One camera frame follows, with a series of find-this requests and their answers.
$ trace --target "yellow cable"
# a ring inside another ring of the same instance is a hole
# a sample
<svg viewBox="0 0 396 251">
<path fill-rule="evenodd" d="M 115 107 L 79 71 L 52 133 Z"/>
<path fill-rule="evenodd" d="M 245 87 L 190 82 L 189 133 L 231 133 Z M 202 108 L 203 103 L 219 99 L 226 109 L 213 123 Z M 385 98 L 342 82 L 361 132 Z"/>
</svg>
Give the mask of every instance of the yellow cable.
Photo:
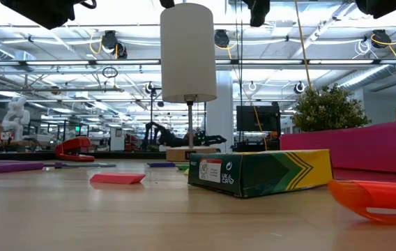
<svg viewBox="0 0 396 251">
<path fill-rule="evenodd" d="M 300 34 L 300 43 L 302 44 L 303 63 L 305 64 L 305 70 L 307 73 L 308 86 L 310 87 L 310 89 L 312 89 L 312 84 L 311 84 L 311 79 L 310 79 L 310 71 L 308 70 L 307 52 L 305 50 L 305 42 L 303 42 L 302 25 L 300 24 L 300 17 L 298 14 L 297 0 L 294 0 L 294 4 L 296 5 L 296 14 L 297 14 L 298 32 Z"/>
<path fill-rule="evenodd" d="M 377 40 L 374 39 L 375 35 L 373 34 L 372 37 L 370 37 L 370 39 L 372 39 L 373 42 L 378 43 L 380 45 L 396 45 L 396 42 L 394 43 L 383 43 L 383 42 L 379 42 Z"/>
<path fill-rule="evenodd" d="M 91 50 L 91 52 L 93 52 L 94 54 L 99 54 L 100 53 L 100 51 L 102 50 L 102 36 L 100 36 L 100 44 L 99 44 L 99 50 L 98 51 L 95 51 L 94 49 L 93 49 L 93 35 L 94 34 L 91 34 L 91 37 L 89 38 L 89 49 Z"/>
<path fill-rule="evenodd" d="M 395 50 L 393 49 L 392 45 L 389 45 L 388 47 L 389 47 L 390 50 L 393 52 L 393 54 L 396 56 L 396 52 L 395 52 Z"/>
<path fill-rule="evenodd" d="M 241 87 L 241 89 L 243 90 L 243 92 L 245 93 L 247 99 L 249 100 L 250 104 L 252 107 L 254 107 L 254 113 L 255 113 L 255 118 L 257 119 L 257 123 L 259 124 L 259 129 L 260 129 L 260 133 L 261 133 L 261 137 L 263 137 L 263 141 L 265 142 L 265 151 L 268 150 L 268 145 L 266 143 L 266 138 L 265 135 L 263 135 L 263 129 L 261 128 L 261 124 L 260 124 L 260 119 L 259 119 L 259 114 L 257 113 L 257 108 L 255 108 L 254 103 L 252 102 L 251 97 L 249 97 L 249 95 L 246 93 L 245 89 L 243 88 L 243 86 Z"/>
<path fill-rule="evenodd" d="M 232 59 L 231 49 L 227 48 L 227 53 L 229 54 L 229 59 Z"/>
<path fill-rule="evenodd" d="M 226 48 L 220 47 L 220 46 L 218 46 L 218 45 L 215 45 L 215 47 L 217 47 L 218 49 L 225 50 L 225 49 L 232 49 L 232 48 L 235 47 L 235 45 L 236 45 L 236 43 L 234 43 L 234 45 L 232 45 L 231 47 L 226 47 Z"/>
</svg>

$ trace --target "lamp base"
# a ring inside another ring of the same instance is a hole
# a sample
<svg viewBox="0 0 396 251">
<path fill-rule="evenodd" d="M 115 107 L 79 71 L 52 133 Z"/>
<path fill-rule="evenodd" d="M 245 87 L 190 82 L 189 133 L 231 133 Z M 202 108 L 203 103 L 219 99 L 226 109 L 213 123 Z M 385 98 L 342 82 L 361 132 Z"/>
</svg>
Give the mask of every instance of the lamp base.
<svg viewBox="0 0 396 251">
<path fill-rule="evenodd" d="M 165 149 L 166 161 L 188 162 L 191 153 L 216 153 L 217 149 L 211 146 L 171 147 Z"/>
</svg>

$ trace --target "orange plastic object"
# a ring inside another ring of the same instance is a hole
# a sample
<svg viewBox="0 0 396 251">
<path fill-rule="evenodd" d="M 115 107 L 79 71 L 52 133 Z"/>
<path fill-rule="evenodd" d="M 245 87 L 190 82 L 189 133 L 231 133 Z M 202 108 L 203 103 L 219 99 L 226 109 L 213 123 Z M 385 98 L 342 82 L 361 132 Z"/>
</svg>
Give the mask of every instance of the orange plastic object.
<svg viewBox="0 0 396 251">
<path fill-rule="evenodd" d="M 396 209 L 396 183 L 330 181 L 328 187 L 337 202 L 364 218 L 396 224 L 396 214 L 367 211 L 368 208 Z"/>
<path fill-rule="evenodd" d="M 72 160 L 78 162 L 93 162 L 94 157 L 80 155 L 76 150 L 82 147 L 90 147 L 91 140 L 88 137 L 76 137 L 66 140 L 64 143 L 56 146 L 56 157 L 61 160 Z"/>
<path fill-rule="evenodd" d="M 130 185 L 140 182 L 144 177 L 145 174 L 94 174 L 89 181 Z"/>
</svg>

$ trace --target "green plant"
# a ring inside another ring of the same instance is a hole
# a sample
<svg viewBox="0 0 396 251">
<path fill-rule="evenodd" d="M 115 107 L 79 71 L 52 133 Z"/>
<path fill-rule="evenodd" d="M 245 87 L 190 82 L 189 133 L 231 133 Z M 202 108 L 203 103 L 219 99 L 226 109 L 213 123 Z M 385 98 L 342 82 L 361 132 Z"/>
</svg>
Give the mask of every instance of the green plant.
<svg viewBox="0 0 396 251">
<path fill-rule="evenodd" d="M 320 91 L 306 88 L 298 99 L 294 124 L 303 132 L 357 128 L 371 121 L 364 115 L 360 101 L 351 98 L 352 92 L 336 84 Z"/>
</svg>

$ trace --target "pink block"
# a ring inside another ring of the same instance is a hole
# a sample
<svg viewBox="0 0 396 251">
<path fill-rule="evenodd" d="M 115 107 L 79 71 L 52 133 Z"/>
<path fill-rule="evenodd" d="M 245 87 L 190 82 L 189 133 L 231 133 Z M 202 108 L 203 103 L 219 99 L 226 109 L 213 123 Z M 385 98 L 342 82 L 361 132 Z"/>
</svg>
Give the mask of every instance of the pink block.
<svg viewBox="0 0 396 251">
<path fill-rule="evenodd" d="M 330 149 L 334 168 L 396 173 L 396 122 L 283 135 L 282 150 Z"/>
<path fill-rule="evenodd" d="M 144 177 L 145 174 L 94 174 L 89 181 L 130 185 L 140 182 Z"/>
</svg>

